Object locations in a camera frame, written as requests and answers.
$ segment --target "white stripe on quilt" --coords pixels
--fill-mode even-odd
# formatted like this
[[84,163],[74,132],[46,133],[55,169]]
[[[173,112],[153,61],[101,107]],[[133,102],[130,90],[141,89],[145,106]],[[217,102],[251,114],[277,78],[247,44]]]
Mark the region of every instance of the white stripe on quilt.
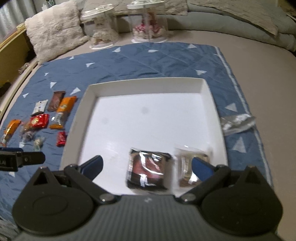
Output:
[[[250,114],[250,112],[249,112],[249,110],[247,108],[247,104],[246,104],[244,98],[242,97],[241,92],[239,91],[239,88],[238,88],[238,86],[237,86],[237,84],[235,82],[235,79],[231,75],[231,71],[230,71],[228,65],[226,64],[226,61],[222,57],[219,48],[215,46],[215,49],[216,49],[216,52],[217,52],[218,57],[221,59],[221,62],[223,63],[223,65],[224,65],[224,67],[226,69],[226,72],[227,72],[229,78],[231,79],[231,81],[232,81],[232,83],[234,85],[234,88],[235,88],[235,90],[236,90],[236,92],[237,92],[237,94],[238,94],[238,96],[239,96],[239,98],[240,98],[240,100],[242,102],[242,105],[244,107],[245,112],[247,114]],[[257,131],[256,128],[254,129],[254,134],[255,134],[255,137],[256,137],[257,142],[258,142],[258,147],[259,147],[261,158],[262,158],[263,163],[264,163],[266,179],[267,179],[267,182],[269,183],[269,185],[271,185],[271,176],[270,176],[270,172],[269,172],[269,167],[268,167],[267,161],[265,159],[265,156],[264,156],[264,153],[263,153],[263,149],[262,149],[262,142],[260,140],[260,137],[259,137],[259,134],[258,134],[258,131]]]

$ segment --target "brown chocolate wrapper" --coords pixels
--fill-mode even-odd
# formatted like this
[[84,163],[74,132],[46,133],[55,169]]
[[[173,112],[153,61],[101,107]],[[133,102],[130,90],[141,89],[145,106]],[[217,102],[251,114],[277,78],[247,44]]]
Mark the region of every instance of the brown chocolate wrapper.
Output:
[[56,91],[48,105],[47,111],[56,111],[65,96],[66,91]]
[[177,156],[180,170],[180,187],[188,187],[188,186],[196,186],[200,183],[200,180],[197,176],[192,172],[192,159],[194,157],[198,157],[206,162],[210,162],[210,159],[207,154],[202,152],[190,152],[182,153]]
[[166,189],[163,185],[168,153],[133,150],[130,152],[127,186],[145,190]]

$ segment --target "white snack wrapper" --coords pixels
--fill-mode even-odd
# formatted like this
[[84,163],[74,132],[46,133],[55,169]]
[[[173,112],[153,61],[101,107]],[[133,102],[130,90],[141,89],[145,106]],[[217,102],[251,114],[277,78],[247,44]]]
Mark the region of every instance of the white snack wrapper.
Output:
[[44,113],[47,102],[48,102],[48,100],[36,102],[34,110],[32,112],[32,116]]

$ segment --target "pillow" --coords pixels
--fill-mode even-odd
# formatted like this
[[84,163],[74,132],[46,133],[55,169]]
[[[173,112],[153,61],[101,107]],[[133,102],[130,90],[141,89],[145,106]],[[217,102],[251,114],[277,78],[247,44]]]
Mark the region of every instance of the pillow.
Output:
[[39,64],[85,43],[76,2],[70,0],[37,13],[25,21]]

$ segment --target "glass dome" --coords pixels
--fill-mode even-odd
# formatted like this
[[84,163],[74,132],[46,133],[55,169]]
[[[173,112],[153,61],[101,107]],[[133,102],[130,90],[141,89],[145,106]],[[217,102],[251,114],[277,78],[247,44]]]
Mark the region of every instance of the glass dome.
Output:
[[168,37],[168,24],[163,1],[139,0],[127,5],[130,10],[132,42],[164,42]]
[[80,20],[85,33],[90,36],[91,49],[106,48],[118,41],[117,20],[113,10],[112,4],[108,4],[82,12]]

